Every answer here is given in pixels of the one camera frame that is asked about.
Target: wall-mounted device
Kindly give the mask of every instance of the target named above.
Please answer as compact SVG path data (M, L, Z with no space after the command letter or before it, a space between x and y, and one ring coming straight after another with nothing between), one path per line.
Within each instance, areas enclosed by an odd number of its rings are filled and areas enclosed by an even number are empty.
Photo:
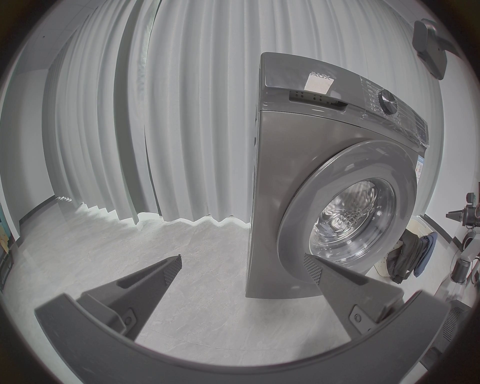
M449 33L432 20L421 19L414 24L412 45L419 59L438 80L442 80L445 76L447 67L445 51L460 57L452 41Z
M473 192L467 193L467 205L459 211L450 211L445 217L462 223L464 227L480 227L479 205L475 204L476 196Z

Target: clothing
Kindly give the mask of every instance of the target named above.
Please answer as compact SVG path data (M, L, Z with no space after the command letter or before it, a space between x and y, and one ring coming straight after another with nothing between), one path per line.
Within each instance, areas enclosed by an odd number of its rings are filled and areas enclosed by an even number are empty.
M414 275L419 276L430 260L436 239L436 232L419 238L406 229L400 237L403 242L402 247L392 250L387 256L387 270L390 278L400 284L417 267Z
M423 256L420 258L419 263L413 270L413 275L415 275L415 277L420 276L422 272L425 270L425 267L427 266L427 263L430 260L430 257L432 256L433 248L437 243L437 238L438 238L437 232L432 232L430 235L422 237L422 239L427 240L428 245L425 251L423 252Z

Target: white curtain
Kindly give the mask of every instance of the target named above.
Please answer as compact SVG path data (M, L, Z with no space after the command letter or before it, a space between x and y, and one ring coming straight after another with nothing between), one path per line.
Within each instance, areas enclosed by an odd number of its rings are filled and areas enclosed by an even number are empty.
M74 200L119 218L147 211L249 222L259 60L275 51L367 77L427 121L414 211L423 213L441 160L443 110L412 34L381 0L107 1L50 68L55 106L44 107L55 121L46 130L65 169L52 172Z

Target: front-loading washing machine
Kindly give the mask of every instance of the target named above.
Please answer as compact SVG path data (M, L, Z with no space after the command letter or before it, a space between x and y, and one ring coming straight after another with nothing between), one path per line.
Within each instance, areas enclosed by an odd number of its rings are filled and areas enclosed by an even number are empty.
M246 296L320 295L305 253L366 273L412 215L426 122L335 65L263 53Z

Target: marble floor tile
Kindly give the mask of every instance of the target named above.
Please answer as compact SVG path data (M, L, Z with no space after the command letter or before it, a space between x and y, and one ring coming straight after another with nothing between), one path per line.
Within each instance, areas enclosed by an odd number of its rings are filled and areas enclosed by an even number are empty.
M153 214L140 222L119 221L115 212L75 209L55 201L22 225L14 267L4 296L35 352L65 383L78 379L50 346L34 308L66 292L81 292L118 279L166 257L182 255L183 268L136 342L177 358L219 365L265 365L303 359L350 339L324 297L245 298L249 227L237 219L221 223L166 223ZM456 251L439 238L424 273L400 287L434 293ZM368 276L380 277L374 268ZM414 382L415 368L405 383Z

